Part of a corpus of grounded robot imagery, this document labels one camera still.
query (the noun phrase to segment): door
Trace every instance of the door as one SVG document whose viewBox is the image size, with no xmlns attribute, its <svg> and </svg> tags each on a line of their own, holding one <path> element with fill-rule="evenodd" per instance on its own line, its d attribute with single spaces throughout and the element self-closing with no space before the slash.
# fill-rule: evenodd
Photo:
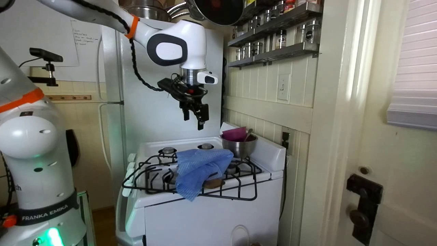
<svg viewBox="0 0 437 246">
<path fill-rule="evenodd" d="M 344 176 L 346 181 L 356 173 L 383 186 L 370 246 L 437 245 L 437 132 L 389 126 L 385 116 L 409 2 L 381 3 L 361 136 Z M 437 9 L 437 3 L 425 6 L 433 7 Z M 360 167 L 370 172 L 365 175 Z M 333 245 L 360 246 L 349 216 L 360 196 L 345 188 Z"/>
</svg>

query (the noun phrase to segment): gas stove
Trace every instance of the gas stove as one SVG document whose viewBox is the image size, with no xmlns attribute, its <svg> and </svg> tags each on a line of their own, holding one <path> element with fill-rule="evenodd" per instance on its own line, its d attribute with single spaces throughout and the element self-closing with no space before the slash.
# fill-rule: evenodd
<svg viewBox="0 0 437 246">
<path fill-rule="evenodd" d="M 232 128 L 224 123 L 221 131 Z M 117 202 L 121 245 L 222 246 L 235 241 L 234 232 L 241 226 L 251 241 L 277 244 L 285 148 L 258 137 L 250 157 L 233 159 L 221 184 L 213 189 L 204 185 L 190 202 L 175 188 L 177 154 L 199 148 L 222 148 L 222 140 L 204 137 L 139 145 Z M 214 230 L 207 229 L 210 223 Z"/>
</svg>

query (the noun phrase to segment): door frame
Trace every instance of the door frame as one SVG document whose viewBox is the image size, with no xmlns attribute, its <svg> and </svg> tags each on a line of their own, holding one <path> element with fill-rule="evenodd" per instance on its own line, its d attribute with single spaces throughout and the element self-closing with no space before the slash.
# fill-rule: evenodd
<svg viewBox="0 0 437 246">
<path fill-rule="evenodd" d="M 347 164 L 356 160 L 361 138 L 380 7 L 381 0 L 325 1 L 301 246 L 336 243 Z"/>
</svg>

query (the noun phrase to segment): blue cloth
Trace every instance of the blue cloth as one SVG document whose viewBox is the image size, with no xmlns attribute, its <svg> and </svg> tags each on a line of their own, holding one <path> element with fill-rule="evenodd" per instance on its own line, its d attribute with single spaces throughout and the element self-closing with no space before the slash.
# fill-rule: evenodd
<svg viewBox="0 0 437 246">
<path fill-rule="evenodd" d="M 192 149 L 177 153 L 177 192 L 189 201 L 200 193 L 205 180 L 223 177 L 234 154 L 227 149 Z"/>
</svg>

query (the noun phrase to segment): window blind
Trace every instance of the window blind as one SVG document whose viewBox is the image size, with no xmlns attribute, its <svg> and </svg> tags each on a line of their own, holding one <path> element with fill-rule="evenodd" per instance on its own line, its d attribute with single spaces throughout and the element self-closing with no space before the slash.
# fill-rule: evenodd
<svg viewBox="0 0 437 246">
<path fill-rule="evenodd" d="M 437 130 L 437 0 L 411 0 L 389 124 Z"/>
</svg>

